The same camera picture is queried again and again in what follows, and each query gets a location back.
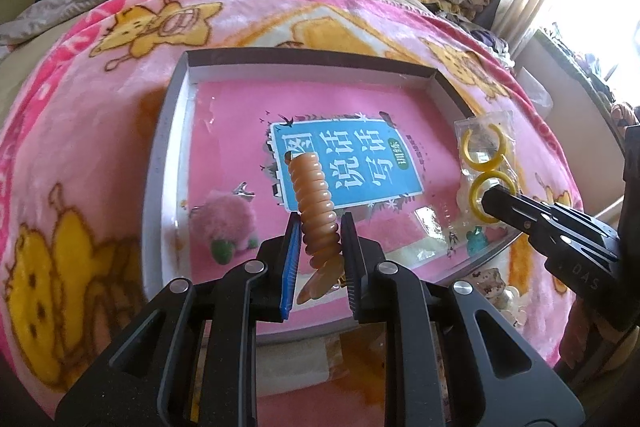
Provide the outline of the pink cartoon bear blanket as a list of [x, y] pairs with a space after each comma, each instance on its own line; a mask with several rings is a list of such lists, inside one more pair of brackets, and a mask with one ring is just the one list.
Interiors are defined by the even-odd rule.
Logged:
[[181, 212], [233, 210], [222, 233], [244, 261], [293, 197], [278, 164], [316, 150], [338, 210], [393, 259], [436, 279], [506, 233], [466, 207], [458, 139], [430, 90], [495, 116], [518, 186], [580, 207], [561, 144], [477, 41], [396, 0], [108, 0], [56, 35], [1, 132], [1, 351], [52, 414], [151, 294], [224, 266], [177, 218], [167, 255], [142, 249], [146, 173], [183, 54], [237, 49], [194, 102]]

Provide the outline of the shallow grey cardboard box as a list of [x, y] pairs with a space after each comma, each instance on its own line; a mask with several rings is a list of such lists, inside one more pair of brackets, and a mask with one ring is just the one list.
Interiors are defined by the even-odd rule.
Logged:
[[468, 103], [436, 69], [355, 54], [247, 48], [179, 58], [160, 111], [143, 204], [142, 280], [205, 282], [252, 259], [299, 213], [297, 157], [336, 215], [386, 257], [447, 283], [516, 232], [463, 212], [457, 124]]

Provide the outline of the spotted fabric bow scrunchie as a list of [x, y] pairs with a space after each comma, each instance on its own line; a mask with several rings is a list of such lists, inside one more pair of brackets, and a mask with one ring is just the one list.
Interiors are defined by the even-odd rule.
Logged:
[[503, 297], [506, 283], [497, 268], [481, 269], [465, 277], [491, 303], [498, 303]]

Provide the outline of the small grey box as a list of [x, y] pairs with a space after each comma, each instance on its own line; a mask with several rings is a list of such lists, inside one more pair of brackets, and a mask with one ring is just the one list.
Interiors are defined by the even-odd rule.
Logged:
[[262, 346], [256, 351], [259, 398], [320, 385], [344, 373], [341, 339], [337, 335]]

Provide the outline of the cream pearl flower hair claw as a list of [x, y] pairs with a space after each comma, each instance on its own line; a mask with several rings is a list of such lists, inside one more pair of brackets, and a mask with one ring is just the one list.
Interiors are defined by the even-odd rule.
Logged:
[[491, 299], [494, 307], [514, 329], [521, 332], [527, 322], [526, 302], [518, 288], [508, 285], [499, 295]]

